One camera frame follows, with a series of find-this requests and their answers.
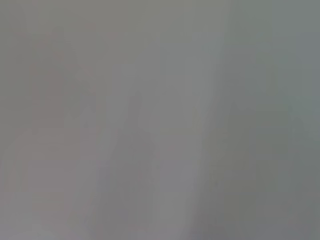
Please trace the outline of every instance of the gray wall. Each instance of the gray wall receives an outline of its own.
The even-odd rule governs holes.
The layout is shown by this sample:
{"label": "gray wall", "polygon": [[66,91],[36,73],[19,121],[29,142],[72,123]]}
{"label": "gray wall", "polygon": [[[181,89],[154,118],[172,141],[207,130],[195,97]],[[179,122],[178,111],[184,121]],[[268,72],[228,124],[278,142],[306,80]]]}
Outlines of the gray wall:
{"label": "gray wall", "polygon": [[0,11],[1,239],[187,235],[228,2]]}
{"label": "gray wall", "polygon": [[318,239],[319,5],[2,1],[1,239]]}

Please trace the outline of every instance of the gray surface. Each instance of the gray surface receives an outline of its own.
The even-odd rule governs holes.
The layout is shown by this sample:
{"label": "gray surface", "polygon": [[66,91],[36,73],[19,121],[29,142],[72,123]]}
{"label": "gray surface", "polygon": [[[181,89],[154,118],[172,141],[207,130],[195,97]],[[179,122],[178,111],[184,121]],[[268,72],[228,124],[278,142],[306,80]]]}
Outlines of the gray surface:
{"label": "gray surface", "polygon": [[319,5],[0,2],[0,239],[319,239]]}

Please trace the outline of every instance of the white wall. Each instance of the white wall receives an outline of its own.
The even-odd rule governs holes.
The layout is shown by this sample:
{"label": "white wall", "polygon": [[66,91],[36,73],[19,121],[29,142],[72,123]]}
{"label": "white wall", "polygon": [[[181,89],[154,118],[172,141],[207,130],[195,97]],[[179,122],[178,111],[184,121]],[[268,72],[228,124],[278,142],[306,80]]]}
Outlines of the white wall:
{"label": "white wall", "polygon": [[0,6],[1,239],[188,234],[228,2]]}
{"label": "white wall", "polygon": [[192,235],[319,239],[320,2],[230,6]]}

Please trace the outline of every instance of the gray background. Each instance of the gray background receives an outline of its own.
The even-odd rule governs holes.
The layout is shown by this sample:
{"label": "gray background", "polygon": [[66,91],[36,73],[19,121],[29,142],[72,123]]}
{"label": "gray background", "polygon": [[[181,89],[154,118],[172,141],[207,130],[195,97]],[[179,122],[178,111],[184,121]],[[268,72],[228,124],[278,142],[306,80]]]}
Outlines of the gray background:
{"label": "gray background", "polygon": [[0,238],[315,240],[319,1],[0,2]]}

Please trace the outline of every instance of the wall surface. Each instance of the wall surface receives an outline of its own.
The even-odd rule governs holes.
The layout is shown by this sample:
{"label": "wall surface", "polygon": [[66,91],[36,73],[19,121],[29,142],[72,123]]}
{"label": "wall surface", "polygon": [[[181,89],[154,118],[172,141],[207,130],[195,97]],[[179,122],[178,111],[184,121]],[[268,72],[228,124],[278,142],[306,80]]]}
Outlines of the wall surface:
{"label": "wall surface", "polygon": [[0,2],[0,239],[320,237],[320,2]]}
{"label": "wall surface", "polygon": [[1,239],[180,239],[223,0],[0,3]]}

